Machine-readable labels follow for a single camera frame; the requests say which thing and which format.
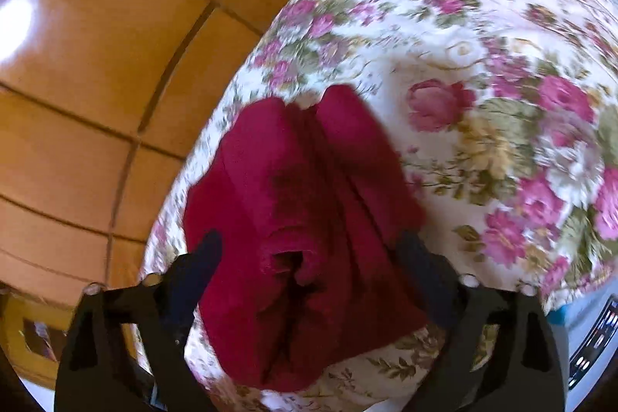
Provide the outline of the dark red embroidered sweater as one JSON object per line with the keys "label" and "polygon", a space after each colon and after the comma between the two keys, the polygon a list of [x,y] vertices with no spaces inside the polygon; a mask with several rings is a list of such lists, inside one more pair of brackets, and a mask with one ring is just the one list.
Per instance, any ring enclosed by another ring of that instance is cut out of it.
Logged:
{"label": "dark red embroidered sweater", "polygon": [[299,391],[424,326],[394,258],[423,221],[384,129],[351,87],[332,86],[309,108],[276,97],[245,107],[182,219],[189,250],[209,232],[221,238],[199,310],[224,372]]}

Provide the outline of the dark striped device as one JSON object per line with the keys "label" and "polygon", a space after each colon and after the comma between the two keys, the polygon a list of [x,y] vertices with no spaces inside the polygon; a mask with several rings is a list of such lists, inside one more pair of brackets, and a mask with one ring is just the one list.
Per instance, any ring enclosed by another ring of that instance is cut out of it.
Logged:
{"label": "dark striped device", "polygon": [[570,357],[568,390],[573,390],[611,343],[617,332],[617,296],[612,295],[573,356]]}

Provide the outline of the wooden framed furniture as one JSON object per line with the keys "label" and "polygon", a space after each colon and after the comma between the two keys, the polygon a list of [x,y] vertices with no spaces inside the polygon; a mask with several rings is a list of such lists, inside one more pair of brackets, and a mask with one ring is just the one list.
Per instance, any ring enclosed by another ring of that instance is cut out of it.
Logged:
{"label": "wooden framed furniture", "polygon": [[68,328],[85,286],[82,281],[69,288],[1,283],[1,347],[21,378],[56,388]]}

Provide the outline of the floral bed cover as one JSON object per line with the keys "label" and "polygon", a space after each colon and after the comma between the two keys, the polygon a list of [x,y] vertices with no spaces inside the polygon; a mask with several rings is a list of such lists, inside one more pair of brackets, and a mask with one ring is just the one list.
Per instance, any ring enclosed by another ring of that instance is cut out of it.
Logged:
{"label": "floral bed cover", "polygon": [[[617,0],[290,0],[225,90],[159,212],[145,272],[190,252],[188,190],[241,111],[351,87],[384,129],[431,252],[557,310],[617,273]],[[414,393],[443,328],[328,366],[305,389],[240,385],[199,315],[185,358],[222,411],[363,411]]]}

